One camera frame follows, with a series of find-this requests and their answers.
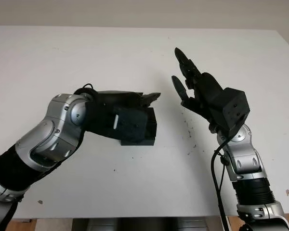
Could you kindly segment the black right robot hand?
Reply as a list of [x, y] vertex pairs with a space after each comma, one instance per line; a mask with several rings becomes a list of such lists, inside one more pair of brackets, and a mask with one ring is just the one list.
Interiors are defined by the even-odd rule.
[[171, 77], [181, 106], [205, 118], [210, 132], [217, 133], [219, 126], [210, 112], [210, 102], [223, 91], [222, 87], [211, 74], [201, 73], [179, 48], [175, 48], [174, 53], [186, 84], [185, 87], [178, 77]]

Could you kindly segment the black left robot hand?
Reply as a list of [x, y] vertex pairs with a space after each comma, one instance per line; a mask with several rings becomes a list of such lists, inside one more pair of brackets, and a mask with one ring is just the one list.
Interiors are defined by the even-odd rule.
[[144, 94], [143, 92], [132, 91], [99, 91], [100, 102], [108, 105], [122, 106], [126, 108], [147, 108], [161, 96], [160, 92]]

